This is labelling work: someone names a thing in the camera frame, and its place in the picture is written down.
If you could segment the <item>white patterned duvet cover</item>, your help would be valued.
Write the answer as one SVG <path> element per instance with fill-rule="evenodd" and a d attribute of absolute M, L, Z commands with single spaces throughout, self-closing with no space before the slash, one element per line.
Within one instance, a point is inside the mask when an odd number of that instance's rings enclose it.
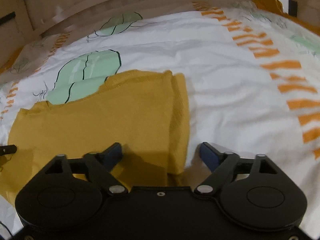
<path fill-rule="evenodd" d="M 83 99 L 131 70 L 185 77 L 187 156 L 166 186 L 195 188 L 208 176 L 204 141 L 245 158 L 266 155 L 304 192 L 300 226 L 319 237 L 319 37 L 252 2 L 194 2 L 156 17 L 129 11 L 24 46 L 1 74 L 1 145 L 20 109 Z M 20 228 L 14 202 L 1 195 L 1 237 Z"/>

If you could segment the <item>mustard yellow knit sweater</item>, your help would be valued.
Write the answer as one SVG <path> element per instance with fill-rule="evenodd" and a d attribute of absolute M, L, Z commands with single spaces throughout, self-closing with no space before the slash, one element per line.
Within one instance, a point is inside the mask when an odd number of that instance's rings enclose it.
<path fill-rule="evenodd" d="M 63 105 L 20 109 L 9 134 L 17 146 L 1 157 L 1 195 L 10 203 L 58 154 L 80 158 L 115 142 L 124 157 L 112 174 L 127 187 L 165 186 L 183 172 L 189 142 L 189 102 L 183 74 L 131 70 L 99 90 Z"/>

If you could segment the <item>orange bed sheet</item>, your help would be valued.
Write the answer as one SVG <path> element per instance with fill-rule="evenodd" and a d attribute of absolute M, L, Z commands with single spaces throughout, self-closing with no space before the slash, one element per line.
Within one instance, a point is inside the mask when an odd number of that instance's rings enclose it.
<path fill-rule="evenodd" d="M 317 36 L 320 35 L 319 27 L 308 24 L 295 16 L 290 16 L 289 14 L 285 13 L 283 11 L 283 5 L 279 0 L 252 0 L 252 2 L 260 10 L 268 11 L 276 15 L 282 16 L 284 18 L 287 18 L 295 22 L 296 24 L 302 26 L 303 28 L 308 29 Z"/>

